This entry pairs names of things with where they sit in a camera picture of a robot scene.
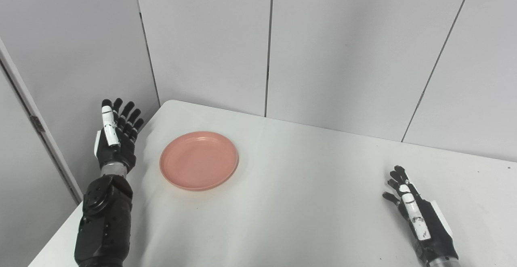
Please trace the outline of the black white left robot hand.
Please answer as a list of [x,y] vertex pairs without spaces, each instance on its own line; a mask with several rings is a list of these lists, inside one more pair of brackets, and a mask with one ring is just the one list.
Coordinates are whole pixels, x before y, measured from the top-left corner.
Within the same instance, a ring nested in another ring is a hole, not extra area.
[[135,103],[121,98],[104,99],[101,104],[102,129],[97,132],[94,154],[101,176],[126,175],[136,165],[135,143],[144,120]]

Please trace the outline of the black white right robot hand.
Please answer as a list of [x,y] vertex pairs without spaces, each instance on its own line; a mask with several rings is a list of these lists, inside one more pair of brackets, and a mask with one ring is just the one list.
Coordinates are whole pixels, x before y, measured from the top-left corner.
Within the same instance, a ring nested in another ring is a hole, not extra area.
[[437,203],[421,197],[402,166],[394,166],[389,175],[387,184],[395,194],[384,192],[382,197],[396,206],[408,224],[420,263],[425,267],[459,267],[450,227]]

